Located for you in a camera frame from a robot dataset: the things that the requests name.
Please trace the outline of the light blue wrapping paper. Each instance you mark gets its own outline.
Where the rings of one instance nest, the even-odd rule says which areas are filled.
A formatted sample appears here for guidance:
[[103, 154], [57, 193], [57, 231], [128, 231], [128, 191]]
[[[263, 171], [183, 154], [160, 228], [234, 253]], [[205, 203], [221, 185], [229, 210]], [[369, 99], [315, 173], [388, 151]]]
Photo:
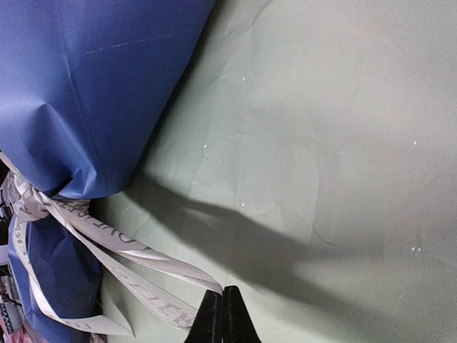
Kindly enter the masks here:
[[3, 1], [1, 160], [51, 199], [120, 192], [212, 1]]

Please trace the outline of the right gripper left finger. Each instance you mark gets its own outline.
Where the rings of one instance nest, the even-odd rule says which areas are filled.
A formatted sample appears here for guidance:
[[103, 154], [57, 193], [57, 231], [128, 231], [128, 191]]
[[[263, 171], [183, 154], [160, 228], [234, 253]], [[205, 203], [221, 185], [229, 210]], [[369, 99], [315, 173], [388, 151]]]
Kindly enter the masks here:
[[223, 297], [206, 290], [184, 343], [222, 343]]

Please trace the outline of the cream ribbon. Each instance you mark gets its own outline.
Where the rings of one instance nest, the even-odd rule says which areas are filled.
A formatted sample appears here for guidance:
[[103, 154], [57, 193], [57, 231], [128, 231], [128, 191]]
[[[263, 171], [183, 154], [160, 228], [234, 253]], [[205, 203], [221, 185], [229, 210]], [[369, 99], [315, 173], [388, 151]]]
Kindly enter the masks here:
[[129, 327], [111, 321], [96, 305], [102, 271], [162, 322], [189, 331], [200, 310], [131, 271], [120, 258], [202, 287], [209, 304], [220, 300], [222, 288], [212, 276], [91, 217], [86, 202], [51, 199], [17, 173], [8, 182], [14, 207], [8, 258], [32, 337], [88, 342], [95, 335], [129, 336]]

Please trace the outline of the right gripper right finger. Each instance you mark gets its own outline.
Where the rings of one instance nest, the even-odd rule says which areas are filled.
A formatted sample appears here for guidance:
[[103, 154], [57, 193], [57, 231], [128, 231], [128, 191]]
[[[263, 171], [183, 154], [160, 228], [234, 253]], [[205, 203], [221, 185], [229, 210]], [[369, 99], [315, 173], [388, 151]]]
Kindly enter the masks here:
[[224, 288], [223, 342], [261, 343], [237, 286]]

